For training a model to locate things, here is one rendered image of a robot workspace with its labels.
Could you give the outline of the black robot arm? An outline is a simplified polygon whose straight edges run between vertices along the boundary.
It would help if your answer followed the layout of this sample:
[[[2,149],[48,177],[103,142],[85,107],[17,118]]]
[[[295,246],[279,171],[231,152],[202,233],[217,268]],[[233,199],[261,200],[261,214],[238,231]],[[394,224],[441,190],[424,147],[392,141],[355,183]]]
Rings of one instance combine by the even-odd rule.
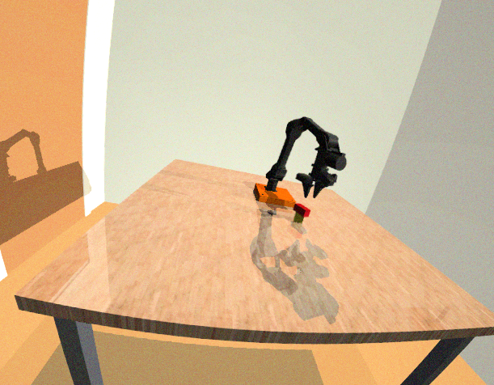
[[[293,148],[295,141],[301,137],[302,132],[309,130],[315,135],[316,141],[320,146],[316,147],[315,150],[318,151],[315,163],[326,165],[337,171],[342,171],[346,165],[347,161],[345,158],[345,153],[340,153],[339,138],[329,132],[326,132],[316,123],[314,123],[309,117],[302,117],[290,121],[285,129],[286,139],[283,145],[283,149],[279,156],[277,162],[272,165],[271,170],[266,173],[266,178],[268,179],[267,186],[264,186],[268,191],[278,192],[277,184],[278,181],[282,181],[287,173],[286,164],[288,157]],[[332,186],[336,182],[338,175],[329,174],[328,169],[323,171],[323,169],[317,172],[315,179],[319,179],[324,186]]]

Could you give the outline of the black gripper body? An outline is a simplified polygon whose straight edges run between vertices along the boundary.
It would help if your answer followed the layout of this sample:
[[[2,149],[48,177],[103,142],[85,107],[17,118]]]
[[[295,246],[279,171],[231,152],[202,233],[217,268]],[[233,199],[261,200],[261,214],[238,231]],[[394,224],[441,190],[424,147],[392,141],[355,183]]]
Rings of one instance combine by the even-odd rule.
[[[323,184],[319,179],[315,179],[316,175],[317,175],[317,172],[321,169],[323,169],[323,171],[326,171],[326,169],[328,169],[329,171],[329,168],[327,168],[326,165],[322,165],[322,164],[319,164],[319,163],[315,163],[311,165],[313,168],[312,168],[312,171],[309,172],[309,174],[305,174],[305,173],[298,173],[296,174],[296,177],[295,179],[296,180],[299,180],[305,184],[313,184],[313,181],[318,181],[318,183],[320,184]]]

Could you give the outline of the red cube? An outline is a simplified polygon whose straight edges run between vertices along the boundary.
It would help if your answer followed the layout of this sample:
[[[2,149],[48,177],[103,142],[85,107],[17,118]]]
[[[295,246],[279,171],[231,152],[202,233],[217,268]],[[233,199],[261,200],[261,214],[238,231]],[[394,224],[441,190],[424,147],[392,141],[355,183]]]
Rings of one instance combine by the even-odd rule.
[[[310,215],[311,210],[306,207],[301,207],[299,213],[302,217],[307,218]]]
[[[304,205],[301,205],[300,203],[297,203],[295,204],[293,210],[296,212],[296,213],[299,213],[299,210],[301,207],[305,207]]]

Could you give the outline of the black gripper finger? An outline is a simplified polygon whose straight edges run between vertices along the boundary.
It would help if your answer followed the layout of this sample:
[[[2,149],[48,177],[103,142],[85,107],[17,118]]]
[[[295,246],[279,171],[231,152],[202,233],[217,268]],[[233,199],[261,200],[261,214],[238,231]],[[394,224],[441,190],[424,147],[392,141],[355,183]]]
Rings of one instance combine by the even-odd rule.
[[[316,198],[319,194],[319,192],[323,189],[326,188],[323,184],[318,183],[318,181],[315,181],[315,188],[314,188],[314,194],[313,198]]]
[[[310,189],[311,187],[315,186],[314,184],[305,184],[302,182],[302,187],[303,187],[303,193],[304,193],[304,197],[307,198],[309,192],[310,192]]]

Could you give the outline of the yellow cube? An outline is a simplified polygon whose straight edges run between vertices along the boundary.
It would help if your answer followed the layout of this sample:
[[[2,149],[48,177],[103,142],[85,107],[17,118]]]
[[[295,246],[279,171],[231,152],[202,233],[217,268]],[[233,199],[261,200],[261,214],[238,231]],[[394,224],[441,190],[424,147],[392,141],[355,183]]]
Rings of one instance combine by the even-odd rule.
[[[302,223],[303,219],[304,219],[304,217],[302,217],[300,214],[295,212],[295,215],[293,217],[294,222]]]

